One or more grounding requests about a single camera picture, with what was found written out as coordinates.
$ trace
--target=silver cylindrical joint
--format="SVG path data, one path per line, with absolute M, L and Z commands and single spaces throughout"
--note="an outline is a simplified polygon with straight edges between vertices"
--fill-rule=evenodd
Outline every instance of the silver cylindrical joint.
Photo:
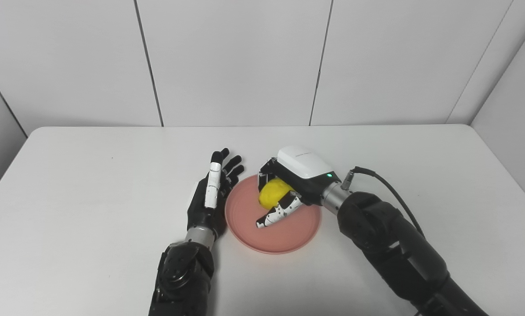
M 184 241 L 198 242 L 199 244 L 203 244 L 204 246 L 208 247 L 208 249 L 212 250 L 214 239 L 214 232 L 212 232 L 211 229 L 204 226 L 196 226 L 189 228 Z
M 327 210 L 337 215 L 342 203 L 350 196 L 350 194 L 350 192 L 341 188 L 339 182 L 333 182 L 323 191 L 323 200 L 321 200 L 321 204 L 323 204 Z

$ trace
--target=robotic hand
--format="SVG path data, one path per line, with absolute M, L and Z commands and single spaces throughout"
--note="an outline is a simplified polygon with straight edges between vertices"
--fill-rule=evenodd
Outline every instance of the robotic hand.
M 170 244 L 159 261 L 150 316 L 204 316 L 208 306 L 214 260 L 210 249 L 226 230 L 224 206 L 245 169 L 241 156 L 231 158 L 228 148 L 212 155 L 210 171 L 198 182 L 188 208 L 184 242 Z
M 374 194 L 352 192 L 355 173 L 368 174 L 391 190 L 413 225 L 391 204 Z M 269 226 L 302 204 L 324 206 L 337 216 L 345 236 L 362 250 L 367 260 L 399 297 L 409 300 L 424 316 L 486 316 L 450 278 L 443 258 L 426 241 L 417 221 L 395 189 L 372 170 L 355 167 L 341 183 L 333 169 L 307 149 L 285 147 L 259 172 L 259 190 L 273 178 L 294 190 L 257 220 Z

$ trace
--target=yellow object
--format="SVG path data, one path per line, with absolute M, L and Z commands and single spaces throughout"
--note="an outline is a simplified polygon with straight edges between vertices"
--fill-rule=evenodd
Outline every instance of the yellow object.
M 274 206 L 278 204 L 278 201 L 280 201 L 280 199 L 291 190 L 293 191 L 294 189 L 286 182 L 279 178 L 274 178 L 267 182 L 262 188 L 259 194 L 259 203 L 263 208 L 270 210 L 271 208 L 274 208 Z

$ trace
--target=pink plate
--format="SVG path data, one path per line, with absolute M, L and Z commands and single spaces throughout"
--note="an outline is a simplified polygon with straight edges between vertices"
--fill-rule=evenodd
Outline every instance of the pink plate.
M 257 228 L 255 222 L 268 210 L 259 204 L 257 176 L 239 182 L 229 194 L 226 220 L 232 234 L 247 247 L 265 254 L 285 254 L 302 248 L 319 228 L 321 210 L 303 205 L 280 222 Z

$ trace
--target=white table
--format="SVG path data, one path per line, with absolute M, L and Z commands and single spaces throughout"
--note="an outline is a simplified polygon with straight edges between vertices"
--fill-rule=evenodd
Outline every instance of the white table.
M 460 125 L 38 129 L 0 183 L 0 315 L 146 315 L 160 254 L 184 238 L 213 150 L 243 155 L 245 178 L 288 144 L 339 175 L 354 165 L 379 172 L 473 300 L 492 316 L 525 316 L 525 194 Z M 373 178 L 352 188 L 397 204 Z M 260 254 L 229 232 L 214 252 L 216 315 L 416 311 L 326 210 L 293 253 Z

